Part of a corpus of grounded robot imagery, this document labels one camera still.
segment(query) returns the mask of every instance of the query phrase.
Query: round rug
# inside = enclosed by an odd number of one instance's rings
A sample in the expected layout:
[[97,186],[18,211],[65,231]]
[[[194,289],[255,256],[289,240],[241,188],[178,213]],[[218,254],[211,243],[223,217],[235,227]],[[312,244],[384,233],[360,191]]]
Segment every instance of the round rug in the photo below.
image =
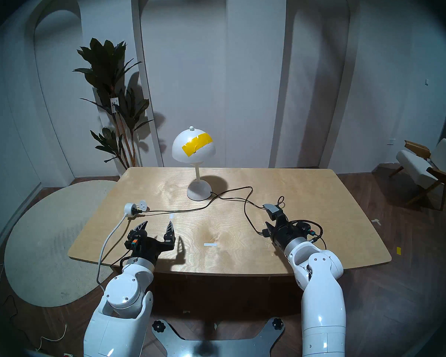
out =
[[[8,282],[21,299],[56,307],[97,287],[97,265],[70,259],[68,250],[114,185],[109,180],[70,185],[43,198],[20,218],[8,238],[4,264]],[[111,273],[110,267],[101,266],[99,281]]]

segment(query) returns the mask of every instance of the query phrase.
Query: white lamp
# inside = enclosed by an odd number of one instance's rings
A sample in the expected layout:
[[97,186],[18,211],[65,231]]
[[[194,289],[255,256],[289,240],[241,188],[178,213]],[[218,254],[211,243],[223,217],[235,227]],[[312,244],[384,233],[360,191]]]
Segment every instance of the white lamp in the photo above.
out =
[[172,157],[179,162],[195,166],[196,180],[190,183],[187,196],[194,201],[203,201],[212,195],[212,187],[204,180],[200,180],[198,167],[216,152],[215,144],[203,130],[190,127],[184,130],[174,140]]

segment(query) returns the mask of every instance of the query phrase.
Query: white cushioned chair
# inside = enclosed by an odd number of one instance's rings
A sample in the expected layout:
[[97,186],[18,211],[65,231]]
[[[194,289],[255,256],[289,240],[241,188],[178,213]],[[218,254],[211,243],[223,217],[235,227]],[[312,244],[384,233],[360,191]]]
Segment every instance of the white cushioned chair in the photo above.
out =
[[390,177],[406,169],[413,181],[424,189],[423,192],[407,202],[407,205],[418,201],[437,187],[441,188],[442,185],[441,211],[443,211],[446,199],[446,139],[442,139],[433,152],[430,152],[427,147],[409,140],[405,140],[405,148],[413,153],[406,150],[398,152],[397,160],[401,166],[391,173]]

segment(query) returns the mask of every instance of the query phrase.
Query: chair leg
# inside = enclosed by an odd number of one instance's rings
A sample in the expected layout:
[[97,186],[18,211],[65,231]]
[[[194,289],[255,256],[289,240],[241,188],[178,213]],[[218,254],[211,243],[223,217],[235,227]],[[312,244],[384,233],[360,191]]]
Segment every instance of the chair leg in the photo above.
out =
[[429,192],[431,192],[434,188],[436,188],[440,184],[441,184],[441,182],[439,180],[434,182],[431,186],[428,187],[428,189],[424,190],[423,192],[418,194],[415,198],[412,198],[407,203],[405,203],[405,206],[409,206],[412,203],[415,203],[416,201],[422,199],[424,196],[426,196]]
[[398,174],[402,170],[403,170],[403,166],[400,166],[398,169],[396,169],[394,172],[392,172],[390,174],[390,176],[388,176],[388,177],[391,178],[393,175]]
[[445,199],[446,199],[446,183],[444,183],[443,198],[441,199],[441,211],[443,211]]

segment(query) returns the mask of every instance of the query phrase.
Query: wooden table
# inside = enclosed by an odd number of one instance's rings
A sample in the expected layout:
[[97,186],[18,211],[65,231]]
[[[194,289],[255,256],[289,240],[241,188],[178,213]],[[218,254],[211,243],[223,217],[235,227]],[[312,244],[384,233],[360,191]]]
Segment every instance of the wooden table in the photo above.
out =
[[[344,268],[359,268],[391,261],[391,256],[372,223],[352,195],[328,169],[292,168],[200,168],[216,193],[253,186],[250,200],[258,206],[276,204],[284,196],[284,213],[289,220],[307,219],[319,223],[327,249],[333,251]],[[146,200],[150,210],[179,210],[205,206],[186,195],[195,179],[194,168],[130,168],[89,219],[69,249],[68,256],[97,263],[102,243],[119,222],[127,202]],[[224,197],[246,197],[249,189]],[[250,204],[246,212],[261,231],[269,217]],[[127,233],[148,220],[149,236],[163,240],[170,214],[149,213],[126,219],[108,241],[103,264],[110,265],[126,253]],[[284,255],[269,238],[256,234],[243,213],[242,202],[215,200],[194,212],[175,213],[175,249],[160,255],[156,272],[214,275],[284,275],[293,271]],[[205,246],[216,243],[216,246]]]

